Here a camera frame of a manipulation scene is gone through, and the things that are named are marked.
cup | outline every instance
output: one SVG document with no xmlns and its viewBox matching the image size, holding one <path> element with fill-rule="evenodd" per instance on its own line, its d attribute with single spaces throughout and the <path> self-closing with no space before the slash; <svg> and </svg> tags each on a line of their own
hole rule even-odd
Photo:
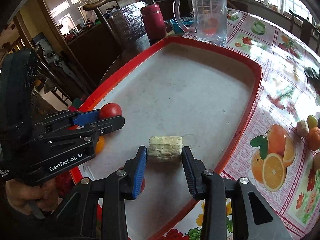
<svg viewBox="0 0 320 240">
<path fill-rule="evenodd" d="M 173 14 L 185 33 L 195 33 L 198 41 L 217 46 L 227 43 L 227 0 L 192 0 L 194 26 L 188 28 L 181 21 L 180 0 L 173 1 Z"/>
</svg>

cleaning sponge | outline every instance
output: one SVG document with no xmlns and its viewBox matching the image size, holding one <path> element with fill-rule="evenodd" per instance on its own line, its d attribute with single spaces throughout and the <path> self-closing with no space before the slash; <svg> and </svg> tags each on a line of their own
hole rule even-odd
<svg viewBox="0 0 320 240">
<path fill-rule="evenodd" d="M 156 162 L 181 162 L 182 137 L 151 136 L 148 160 Z"/>
</svg>

tangerine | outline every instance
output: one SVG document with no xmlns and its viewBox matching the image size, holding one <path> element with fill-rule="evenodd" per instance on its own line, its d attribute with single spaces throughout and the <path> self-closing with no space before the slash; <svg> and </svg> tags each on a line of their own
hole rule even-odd
<svg viewBox="0 0 320 240">
<path fill-rule="evenodd" d="M 320 148 L 320 128 L 312 128 L 306 136 L 306 142 L 310 150 L 315 151 Z"/>
<path fill-rule="evenodd" d="M 103 150 L 105 144 L 106 144 L 106 141 L 105 141 L 104 137 L 102 135 L 99 136 L 99 140 L 97 141 L 96 148 L 95 148 L 94 152 L 96 154 L 100 153 Z"/>
</svg>

dark green object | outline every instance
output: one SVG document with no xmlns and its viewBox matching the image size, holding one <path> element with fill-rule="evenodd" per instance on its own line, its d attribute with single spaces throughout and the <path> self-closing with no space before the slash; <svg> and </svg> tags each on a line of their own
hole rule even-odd
<svg viewBox="0 0 320 240">
<path fill-rule="evenodd" d="M 259 135 L 250 141 L 251 147 L 259 147 L 262 143 L 263 135 Z"/>
<path fill-rule="evenodd" d="M 265 137 L 263 138 L 261 145 L 260 145 L 260 157 L 264 160 L 268 155 L 268 139 Z"/>
<path fill-rule="evenodd" d="M 315 88 L 316 93 L 320 95 L 320 70 L 317 73 L 313 68 L 305 67 L 304 73 L 308 82 Z"/>
</svg>

wooden chair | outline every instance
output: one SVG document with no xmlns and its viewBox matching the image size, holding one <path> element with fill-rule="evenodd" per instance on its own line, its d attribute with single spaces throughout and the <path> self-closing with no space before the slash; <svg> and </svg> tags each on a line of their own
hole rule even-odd
<svg viewBox="0 0 320 240">
<path fill-rule="evenodd" d="M 318 36 L 318 43 L 317 43 L 317 48 L 316 48 L 316 54 L 318 54 L 319 46 L 320 46 L 320 32 L 318 31 L 318 29 L 316 27 L 314 27 L 308 20 L 302 18 L 300 15 L 295 14 L 291 10 L 289 10 L 289 12 L 292 14 L 289 32 L 292 33 L 292 31 L 293 31 L 295 17 L 297 17 L 298 19 L 300 19 L 302 21 L 300 40 L 303 41 L 305 44 L 309 45 L 310 38 L 311 38 L 311 31 L 315 30 L 315 34 Z"/>
</svg>

